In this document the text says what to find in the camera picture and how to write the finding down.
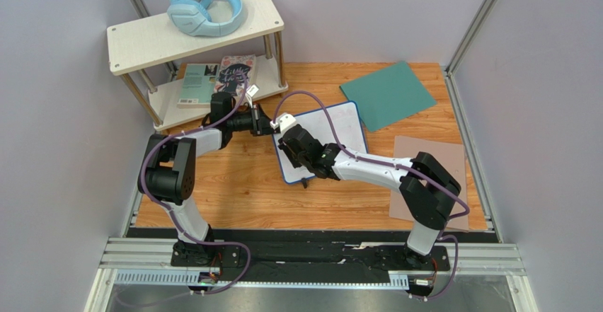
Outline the blue framed whiteboard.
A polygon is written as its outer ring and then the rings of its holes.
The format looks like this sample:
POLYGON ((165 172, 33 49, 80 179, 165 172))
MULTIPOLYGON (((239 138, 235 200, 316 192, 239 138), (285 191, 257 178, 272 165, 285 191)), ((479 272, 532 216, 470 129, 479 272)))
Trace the blue framed whiteboard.
MULTIPOLYGON (((347 101, 331 105, 327 107, 327 111, 333 121, 335 132, 331 131, 326 115, 321 108, 296 114, 294 117, 297 124, 301 125, 322 144, 334 143, 338 139, 347 149, 367 153, 367 141, 356 103, 347 101)), ((314 178, 315 175, 305 167, 295 168, 292 166, 284 151, 277 147, 280 138, 280 134, 272 136, 283 181, 288 185, 293 185, 300 183, 303 179, 314 178)))

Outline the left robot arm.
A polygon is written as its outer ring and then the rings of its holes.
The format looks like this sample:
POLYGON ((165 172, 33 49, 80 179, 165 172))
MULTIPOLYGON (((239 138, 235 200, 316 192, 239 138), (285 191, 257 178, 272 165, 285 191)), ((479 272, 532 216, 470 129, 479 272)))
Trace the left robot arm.
POLYGON ((195 186, 196 158, 226 147, 234 132, 248 131, 254 137, 275 133, 270 117, 258 103, 236 108, 236 99, 228 93, 215 93, 210 113, 203 119, 208 129, 160 144, 167 136, 150 136, 144 154, 138 190, 150 193, 164 208, 178 229, 174 250, 182 258, 195 256, 208 261, 217 247, 211 226, 201 217, 192 198, 195 186))

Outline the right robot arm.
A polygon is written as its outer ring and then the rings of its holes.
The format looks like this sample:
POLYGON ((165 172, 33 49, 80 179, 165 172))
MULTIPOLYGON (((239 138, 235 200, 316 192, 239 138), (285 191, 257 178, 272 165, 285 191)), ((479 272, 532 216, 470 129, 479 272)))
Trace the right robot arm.
POLYGON ((429 153, 413 158, 385 158, 322 144, 301 125, 281 125, 278 147, 292 166, 318 178, 356 180, 398 191, 413 219, 406 241, 411 252, 429 255, 460 202, 460 184, 429 153))

